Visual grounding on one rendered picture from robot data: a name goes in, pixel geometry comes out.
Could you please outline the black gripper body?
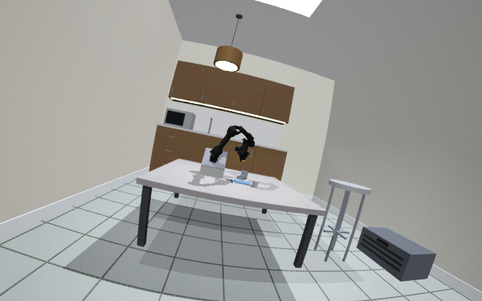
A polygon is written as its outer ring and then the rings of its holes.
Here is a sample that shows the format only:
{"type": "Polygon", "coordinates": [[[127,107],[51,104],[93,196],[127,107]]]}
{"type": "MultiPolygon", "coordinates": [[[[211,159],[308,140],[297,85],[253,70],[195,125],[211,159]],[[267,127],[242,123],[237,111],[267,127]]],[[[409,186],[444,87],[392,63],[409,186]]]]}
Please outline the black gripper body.
{"type": "Polygon", "coordinates": [[[247,152],[248,146],[243,145],[241,147],[242,147],[242,150],[241,151],[239,150],[237,153],[239,153],[241,155],[249,155],[250,154],[249,152],[247,152]]]}

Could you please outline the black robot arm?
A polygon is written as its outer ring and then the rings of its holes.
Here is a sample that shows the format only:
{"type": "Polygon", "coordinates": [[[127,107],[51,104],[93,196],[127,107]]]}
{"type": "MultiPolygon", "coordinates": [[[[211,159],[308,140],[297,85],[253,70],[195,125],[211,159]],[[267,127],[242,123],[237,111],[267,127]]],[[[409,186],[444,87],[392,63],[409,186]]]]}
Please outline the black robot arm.
{"type": "Polygon", "coordinates": [[[242,126],[237,126],[237,125],[231,125],[227,129],[227,134],[226,136],[222,139],[222,141],[219,143],[219,145],[215,146],[213,149],[211,149],[210,153],[210,162],[216,163],[217,159],[219,158],[220,154],[223,152],[223,148],[226,145],[226,143],[229,141],[231,137],[234,137],[235,135],[239,135],[242,133],[246,138],[243,138],[243,143],[242,145],[249,146],[249,147],[254,147],[255,141],[253,136],[248,133],[242,126]],[[240,130],[237,131],[236,129],[240,130]]]}

